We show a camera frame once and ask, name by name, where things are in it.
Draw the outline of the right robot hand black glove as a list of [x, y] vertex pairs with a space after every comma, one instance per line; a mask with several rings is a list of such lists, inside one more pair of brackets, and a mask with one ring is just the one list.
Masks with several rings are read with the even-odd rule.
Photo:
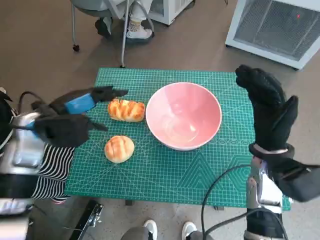
[[269, 152], [287, 149], [299, 98], [286, 98], [281, 83], [260, 68], [242, 64], [235, 74], [237, 85], [247, 90], [252, 103], [255, 144]]

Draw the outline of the left robot hand blue tape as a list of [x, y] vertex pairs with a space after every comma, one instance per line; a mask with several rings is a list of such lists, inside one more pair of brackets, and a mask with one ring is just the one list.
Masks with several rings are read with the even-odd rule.
[[129, 91], [112, 85], [90, 87], [68, 92], [53, 100], [49, 106], [59, 115], [79, 115], [96, 107], [97, 103], [110, 102], [125, 96]]

